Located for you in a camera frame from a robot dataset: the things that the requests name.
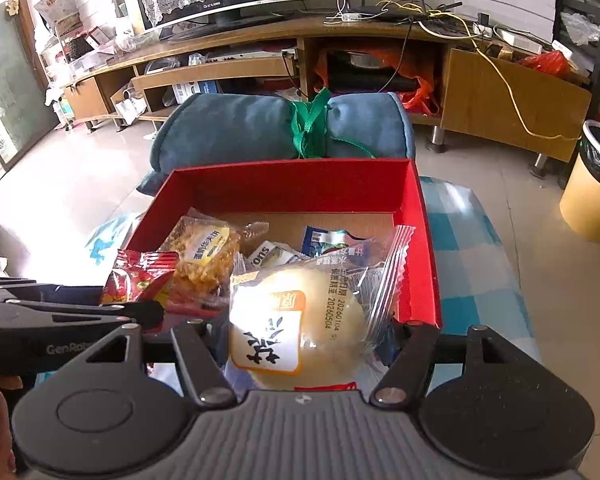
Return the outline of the black wifi router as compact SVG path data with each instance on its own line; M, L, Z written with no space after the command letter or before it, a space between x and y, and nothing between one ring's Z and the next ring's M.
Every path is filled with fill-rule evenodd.
M366 0L361 0L359 6L354 6L351 0L336 0L337 12L329 19L341 23L413 24L430 18L441 18L443 13L462 5L461 1L430 6L426 0L378 0L374 6L368 6Z

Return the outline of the yellow waffle snack packet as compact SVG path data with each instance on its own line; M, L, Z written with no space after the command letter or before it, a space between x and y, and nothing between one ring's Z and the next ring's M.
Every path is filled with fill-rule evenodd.
M159 247L159 252L178 254L172 301L208 309L225 307L235 256L264 237L269 227L266 221L241 226L189 208Z

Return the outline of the wooden TV cabinet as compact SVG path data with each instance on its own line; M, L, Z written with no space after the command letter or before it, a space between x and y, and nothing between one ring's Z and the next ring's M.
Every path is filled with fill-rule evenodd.
M189 40L166 40L117 56L62 87L74 116L116 116L125 88L145 103L144 118L162 122L172 84L211 80L226 92L298 90L306 98L392 91L415 124L570 159L594 107L577 74L541 72L504 42L446 39L431 24L329 23L293 18Z

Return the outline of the yellow trash bin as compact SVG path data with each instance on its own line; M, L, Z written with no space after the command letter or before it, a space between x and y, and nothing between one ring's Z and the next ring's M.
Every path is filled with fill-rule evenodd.
M600 122L589 119L582 131L559 211L573 232L585 240L600 242Z

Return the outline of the rolled blue cushion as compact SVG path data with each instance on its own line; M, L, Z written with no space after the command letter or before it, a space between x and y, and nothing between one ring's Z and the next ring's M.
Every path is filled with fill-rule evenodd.
M281 96L198 93L174 110L152 142L150 171L137 191L158 193L177 169L317 158L415 157L413 127L394 93L310 102Z

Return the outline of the red plastic bag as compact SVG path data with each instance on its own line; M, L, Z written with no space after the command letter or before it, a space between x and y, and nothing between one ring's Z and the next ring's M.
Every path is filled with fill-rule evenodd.
M572 74L568 58L558 50L527 56L518 61L518 64L563 80L569 79Z

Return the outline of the blue checkered tablecloth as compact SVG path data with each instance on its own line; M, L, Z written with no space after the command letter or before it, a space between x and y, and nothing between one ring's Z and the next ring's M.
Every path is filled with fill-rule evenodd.
M436 178L420 179L436 258L443 331L464 334L486 325L539 361L518 278L498 233L475 193ZM101 285L114 257L129 240L148 200L120 214L86 240L73 242L67 223L43 236L41 252L26 267L28 278L61 285Z

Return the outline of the blue coconut chips packet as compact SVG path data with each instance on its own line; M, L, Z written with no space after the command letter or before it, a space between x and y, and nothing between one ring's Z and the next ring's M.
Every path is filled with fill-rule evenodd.
M362 242L363 237L350 234L346 230L325 230L307 226L301 245L301 252L310 258L318 257Z

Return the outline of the round bun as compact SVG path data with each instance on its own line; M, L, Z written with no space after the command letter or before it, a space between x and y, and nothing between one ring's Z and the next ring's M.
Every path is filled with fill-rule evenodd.
M256 268L237 255L230 277L228 360L261 389L338 388L368 381L406 281L415 230L293 263Z

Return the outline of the red cardboard box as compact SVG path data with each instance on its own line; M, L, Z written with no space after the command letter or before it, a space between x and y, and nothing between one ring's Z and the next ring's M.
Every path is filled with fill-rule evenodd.
M442 324L425 202L411 159L274 160L175 170L149 205L129 248L158 248L192 208L234 224L266 221L269 240L294 248L301 246L307 226L357 237L412 226L396 318Z

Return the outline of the white blue box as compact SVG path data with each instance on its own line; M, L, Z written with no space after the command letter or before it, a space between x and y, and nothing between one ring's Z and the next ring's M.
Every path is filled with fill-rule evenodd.
M218 93L218 85L214 80L192 81L185 84L172 84L175 101L183 104L188 98L198 93Z

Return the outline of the orange bag in cabinet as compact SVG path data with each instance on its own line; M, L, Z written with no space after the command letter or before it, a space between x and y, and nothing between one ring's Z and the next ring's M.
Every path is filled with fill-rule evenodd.
M313 66L315 90L332 93L393 92L409 113L439 116L437 55L433 50L402 51L396 46L323 48Z

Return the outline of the white green kaprons packet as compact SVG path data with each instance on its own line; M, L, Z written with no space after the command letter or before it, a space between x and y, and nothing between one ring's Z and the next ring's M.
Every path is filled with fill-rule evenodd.
M247 261L257 269L264 269L304 261L307 258L307 255L284 243L265 240L247 258Z

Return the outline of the red orange snack packet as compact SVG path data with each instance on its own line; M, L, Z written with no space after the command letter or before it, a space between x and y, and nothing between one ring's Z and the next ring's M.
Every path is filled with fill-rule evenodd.
M211 320L224 307L208 304L200 292L185 278L175 274L178 264L176 252L136 252L120 249L114 265L102 288L102 304L157 301L163 310L163 319L151 332L165 332L169 328L194 318Z

